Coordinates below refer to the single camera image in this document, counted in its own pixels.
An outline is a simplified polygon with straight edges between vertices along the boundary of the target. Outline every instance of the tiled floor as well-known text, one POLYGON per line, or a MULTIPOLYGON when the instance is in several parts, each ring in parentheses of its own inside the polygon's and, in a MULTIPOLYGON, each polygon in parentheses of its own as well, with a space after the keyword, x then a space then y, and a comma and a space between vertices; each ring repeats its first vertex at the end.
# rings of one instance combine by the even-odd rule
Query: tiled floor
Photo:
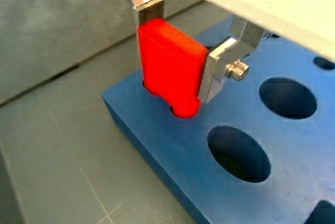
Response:
MULTIPOLYGON (((195 35, 226 15, 203 3, 171 23, 195 35)), ((100 99, 135 71, 135 56, 131 39, 0 109, 1 152, 26 224, 194 223, 100 99)))

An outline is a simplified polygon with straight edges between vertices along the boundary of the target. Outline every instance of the red plastic part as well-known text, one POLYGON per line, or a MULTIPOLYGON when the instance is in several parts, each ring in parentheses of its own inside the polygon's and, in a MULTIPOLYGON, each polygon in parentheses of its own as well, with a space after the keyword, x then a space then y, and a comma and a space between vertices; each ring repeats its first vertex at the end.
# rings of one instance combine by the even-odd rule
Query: red plastic part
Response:
POLYGON ((144 88, 161 97, 175 116, 194 116, 204 47, 161 19, 139 26, 137 38, 144 88))

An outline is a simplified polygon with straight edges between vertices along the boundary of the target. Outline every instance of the blue block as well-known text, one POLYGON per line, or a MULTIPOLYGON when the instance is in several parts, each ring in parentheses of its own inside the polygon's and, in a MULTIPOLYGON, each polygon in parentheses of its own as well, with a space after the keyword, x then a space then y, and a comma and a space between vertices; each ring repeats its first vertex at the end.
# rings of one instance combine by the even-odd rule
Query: blue block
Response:
MULTIPOLYGON (((196 40, 212 46, 227 34, 224 21, 196 40)), ((335 223, 335 70, 313 57, 282 38, 262 40, 245 80, 228 80, 190 119, 144 91, 140 71, 103 92, 196 223, 335 223)))

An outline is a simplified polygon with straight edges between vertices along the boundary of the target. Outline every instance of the blue base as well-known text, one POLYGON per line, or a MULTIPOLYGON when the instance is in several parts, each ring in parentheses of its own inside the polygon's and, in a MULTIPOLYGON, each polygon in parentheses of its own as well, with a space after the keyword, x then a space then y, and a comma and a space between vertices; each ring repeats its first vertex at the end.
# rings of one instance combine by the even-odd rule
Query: blue base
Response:
MULTIPOLYGON (((214 45, 227 26, 222 22, 196 40, 214 45)), ((335 71, 318 68, 313 57, 282 38, 263 40, 245 58, 245 80, 228 80, 190 119, 176 118, 144 91, 139 71, 103 92, 116 124, 196 223, 304 224, 321 200, 335 203, 335 71), (267 109, 258 87, 271 77, 309 89, 316 99, 310 117, 290 119, 267 109), (215 161, 206 140, 215 126, 239 129, 261 146, 270 163, 262 182, 238 179, 215 161)))

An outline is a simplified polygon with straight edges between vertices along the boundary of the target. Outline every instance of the bolt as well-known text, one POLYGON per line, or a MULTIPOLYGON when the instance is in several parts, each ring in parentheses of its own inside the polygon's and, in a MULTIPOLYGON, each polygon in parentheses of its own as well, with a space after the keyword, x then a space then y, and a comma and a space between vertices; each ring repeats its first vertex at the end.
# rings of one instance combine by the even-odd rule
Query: bolt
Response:
POLYGON ((249 72, 249 66, 243 64, 241 61, 235 61, 226 65, 224 67, 224 75, 227 78, 233 78, 237 81, 241 81, 249 72))

